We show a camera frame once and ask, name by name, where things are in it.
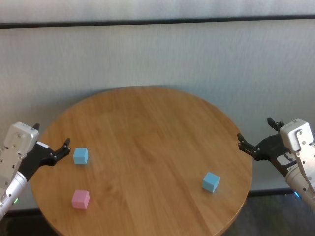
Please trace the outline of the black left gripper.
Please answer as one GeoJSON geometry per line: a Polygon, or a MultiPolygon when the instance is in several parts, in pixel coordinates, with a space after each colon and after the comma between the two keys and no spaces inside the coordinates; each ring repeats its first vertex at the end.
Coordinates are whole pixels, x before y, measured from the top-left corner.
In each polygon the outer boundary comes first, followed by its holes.
{"type": "MultiPolygon", "coordinates": [[[[32,128],[38,131],[40,124],[36,123],[32,128]]],[[[46,144],[36,142],[33,149],[22,161],[18,171],[25,177],[26,181],[29,181],[41,166],[54,166],[57,162],[69,155],[71,151],[69,145],[70,138],[67,138],[59,149],[53,151],[46,144]]]]}

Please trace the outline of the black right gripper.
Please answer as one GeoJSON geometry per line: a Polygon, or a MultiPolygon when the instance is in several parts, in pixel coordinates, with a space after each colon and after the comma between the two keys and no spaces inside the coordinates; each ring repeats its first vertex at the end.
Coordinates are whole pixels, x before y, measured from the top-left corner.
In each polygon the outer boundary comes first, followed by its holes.
{"type": "Polygon", "coordinates": [[[271,117],[267,118],[268,125],[275,129],[278,134],[263,139],[256,146],[247,142],[241,133],[237,134],[238,148],[244,153],[250,155],[255,161],[267,160],[285,177],[288,168],[296,164],[293,154],[284,146],[280,136],[280,129],[284,126],[281,120],[275,122],[271,117]]]}

